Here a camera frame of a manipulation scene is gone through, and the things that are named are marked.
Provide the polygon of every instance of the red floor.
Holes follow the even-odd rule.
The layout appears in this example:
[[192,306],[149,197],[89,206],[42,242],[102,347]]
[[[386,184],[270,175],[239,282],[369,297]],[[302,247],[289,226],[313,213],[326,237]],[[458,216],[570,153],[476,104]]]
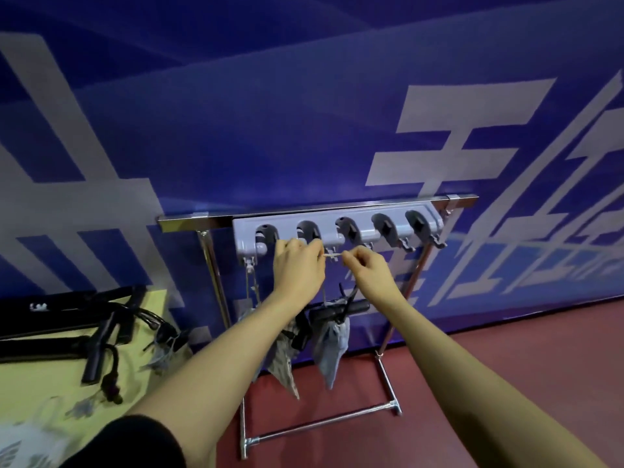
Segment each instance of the red floor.
[[[466,332],[455,340],[555,417],[610,467],[624,467],[624,303]],[[238,416],[219,467],[474,466],[406,348],[384,356],[403,417],[389,411],[263,442],[238,461]],[[248,393],[248,436],[386,401],[369,356],[344,359],[332,391],[314,366],[294,371],[301,400],[264,376]]]

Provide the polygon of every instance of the metal rack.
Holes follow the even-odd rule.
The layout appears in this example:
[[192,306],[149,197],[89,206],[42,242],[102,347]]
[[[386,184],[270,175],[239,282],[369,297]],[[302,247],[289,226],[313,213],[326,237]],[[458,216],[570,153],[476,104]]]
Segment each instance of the metal rack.
[[[173,232],[173,231],[196,231],[199,236],[199,241],[202,246],[202,250],[204,253],[204,257],[206,259],[206,263],[208,269],[210,270],[210,275],[212,277],[212,283],[214,286],[214,293],[216,294],[216,300],[218,301],[219,308],[222,314],[223,323],[226,328],[230,328],[231,320],[230,313],[228,312],[227,300],[225,298],[225,293],[223,291],[223,284],[221,281],[221,275],[219,272],[218,265],[216,263],[215,257],[215,249],[212,241],[211,230],[218,228],[227,228],[232,227],[233,220],[237,218],[249,218],[256,216],[271,216],[271,215],[285,215],[292,213],[311,213],[311,212],[323,212],[323,211],[331,211],[331,210],[350,210],[350,209],[358,209],[358,208],[367,208],[371,206],[392,206],[392,205],[400,205],[400,204],[425,204],[431,203],[434,208],[440,213],[442,218],[447,218],[456,208],[466,208],[471,207],[478,199],[478,196],[473,194],[465,194],[465,195],[446,195],[446,196],[435,196],[432,198],[413,198],[413,199],[402,199],[402,200],[377,200],[377,201],[367,201],[367,202],[356,202],[356,203],[339,203],[339,204],[327,204],[327,205],[317,205],[317,206],[304,206],[297,208],[288,208],[281,210],[259,210],[255,212],[247,212],[247,213],[194,213],[190,215],[182,215],[182,216],[164,216],[157,219],[158,224],[160,225],[161,230],[164,233]],[[426,243],[422,249],[421,255],[416,263],[416,266],[412,272],[410,280],[405,285],[402,293],[404,297],[409,298],[414,287],[418,281],[418,278],[425,267],[427,260],[433,251],[434,245],[433,243]],[[379,373],[381,375],[382,383],[384,384],[387,392],[390,396],[390,401],[384,404],[378,404],[376,406],[354,410],[351,412],[345,412],[343,414],[339,414],[332,417],[327,417],[325,419],[307,422],[305,424],[296,425],[293,427],[287,427],[283,430],[270,432],[263,435],[258,435],[255,437],[248,437],[246,433],[246,407],[245,407],[245,397],[240,404],[240,456],[241,459],[245,460],[248,455],[248,448],[257,445],[261,442],[275,439],[277,437],[285,436],[288,434],[299,433],[306,430],[314,429],[316,427],[321,427],[323,425],[332,424],[340,421],[345,421],[348,419],[352,419],[354,417],[363,416],[366,414],[372,414],[373,412],[378,412],[379,410],[393,410],[397,415],[401,415],[401,406],[399,405],[399,401],[394,393],[392,384],[388,378],[386,373],[386,369],[383,365],[382,358],[383,354],[386,351],[386,347],[392,338],[394,332],[394,327],[390,325],[388,331],[386,332],[386,336],[383,340],[383,343],[379,347],[379,349],[374,352],[374,359],[377,363]]]

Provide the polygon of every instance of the blue wall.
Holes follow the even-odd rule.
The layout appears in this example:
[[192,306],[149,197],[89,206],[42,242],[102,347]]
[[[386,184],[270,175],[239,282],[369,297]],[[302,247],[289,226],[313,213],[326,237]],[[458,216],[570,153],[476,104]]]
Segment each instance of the blue wall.
[[[480,196],[413,296],[446,330],[623,294],[622,19],[624,0],[0,0],[0,295],[168,287],[214,337],[197,237],[157,215],[432,193]],[[215,240],[232,303],[244,274]],[[417,257],[379,250],[398,281]],[[351,347],[383,323],[354,319]]]

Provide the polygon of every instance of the forearm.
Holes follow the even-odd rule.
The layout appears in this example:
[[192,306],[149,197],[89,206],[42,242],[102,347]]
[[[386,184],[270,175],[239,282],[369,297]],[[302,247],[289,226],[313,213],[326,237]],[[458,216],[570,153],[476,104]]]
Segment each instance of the forearm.
[[189,467],[216,444],[265,354],[289,322],[289,304],[271,295],[194,355],[175,375],[132,410],[160,421],[180,443]]
[[575,436],[407,302],[383,311],[480,466],[604,466]]

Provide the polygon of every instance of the metal bar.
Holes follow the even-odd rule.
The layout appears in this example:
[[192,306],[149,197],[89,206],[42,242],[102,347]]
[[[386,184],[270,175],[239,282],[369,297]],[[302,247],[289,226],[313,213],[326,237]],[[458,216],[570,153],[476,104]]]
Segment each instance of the metal bar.
[[[459,195],[455,206],[458,208],[471,207],[478,199],[474,194]],[[367,206],[395,205],[402,203],[431,202],[438,212],[446,209],[451,201],[446,195],[438,195],[430,198],[407,198],[391,200],[371,200],[366,202],[333,203],[314,206],[299,206],[291,208],[254,210],[241,213],[239,210],[215,213],[192,213],[188,215],[161,216],[157,218],[160,229],[164,233],[171,231],[208,231],[216,228],[231,227],[232,220],[249,216],[284,215],[286,213],[320,212],[323,210],[336,210],[339,208],[362,208]]]
[[[405,288],[403,289],[403,297],[406,299],[410,298],[410,295],[412,294],[412,291],[414,290],[414,287],[416,283],[418,282],[418,277],[423,272],[425,263],[427,262],[427,259],[429,258],[431,251],[433,251],[433,243],[427,243],[425,247],[422,249],[422,251],[423,252],[421,253],[421,257],[418,258],[418,262],[416,263],[414,272],[412,272],[412,276],[409,279],[410,281],[408,282],[408,285],[405,286]],[[393,333],[394,333],[394,326],[390,325],[390,328],[388,329],[388,331],[386,332],[386,336],[384,337],[384,341],[379,347],[379,351],[377,352],[377,354],[379,355],[379,358],[381,358],[384,352],[386,351],[386,346],[388,345],[390,338],[392,338]]]
[[245,396],[243,395],[243,400],[240,402],[240,409],[238,409],[238,414],[240,417],[240,459],[247,459],[247,427],[245,424]]
[[379,365],[379,369],[381,370],[381,375],[384,377],[384,383],[386,383],[386,388],[390,392],[390,397],[392,398],[392,401],[390,402],[395,402],[394,410],[396,411],[396,415],[402,416],[403,412],[401,410],[401,406],[399,405],[399,400],[396,398],[394,389],[392,385],[390,384],[390,378],[388,378],[388,374],[386,373],[386,368],[384,368],[384,364],[381,362],[381,355],[377,352],[375,352],[375,360],[377,361],[377,364]]
[[366,409],[358,409],[353,410],[351,412],[345,412],[344,414],[340,414],[339,416],[327,417],[325,419],[321,419],[320,421],[308,422],[306,424],[295,425],[294,427],[290,427],[288,429],[279,430],[275,432],[269,432],[265,435],[261,435],[260,437],[256,437],[251,443],[251,445],[259,444],[260,442],[264,442],[266,440],[276,439],[277,437],[281,437],[284,435],[295,434],[299,432],[303,432],[310,429],[315,429],[316,427],[322,427],[323,425],[333,424],[336,422],[347,421],[349,419],[353,419],[354,417],[365,416],[367,414],[372,414],[373,412],[378,412],[379,410],[386,409],[394,409],[396,406],[395,401],[386,402],[385,404],[378,404],[377,406],[373,406]]
[[225,292],[223,291],[223,283],[221,282],[221,273],[219,272],[219,266],[216,263],[215,248],[212,242],[212,236],[209,231],[199,231],[199,242],[202,246],[203,255],[210,271],[210,277],[212,278],[212,285],[216,301],[219,304],[219,310],[221,310],[221,318],[225,329],[229,329],[232,325],[230,321],[230,313],[228,312],[228,303],[225,299]]

